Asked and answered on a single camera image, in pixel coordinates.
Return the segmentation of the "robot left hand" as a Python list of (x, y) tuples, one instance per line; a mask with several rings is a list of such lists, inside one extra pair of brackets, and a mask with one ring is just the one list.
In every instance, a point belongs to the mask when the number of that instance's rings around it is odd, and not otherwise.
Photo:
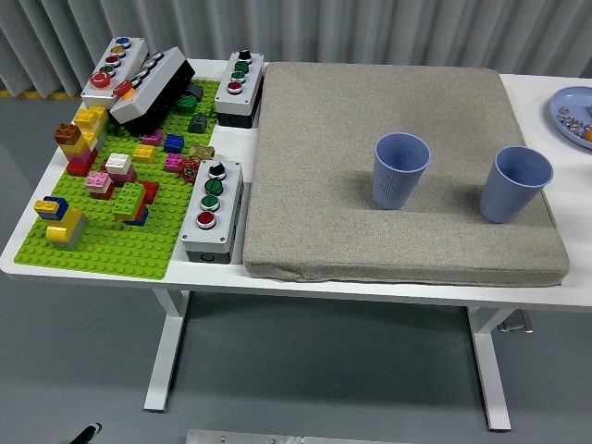
[(70, 444), (89, 444), (92, 439), (102, 431), (103, 426), (98, 423), (91, 423), (82, 429), (79, 434), (74, 437)]

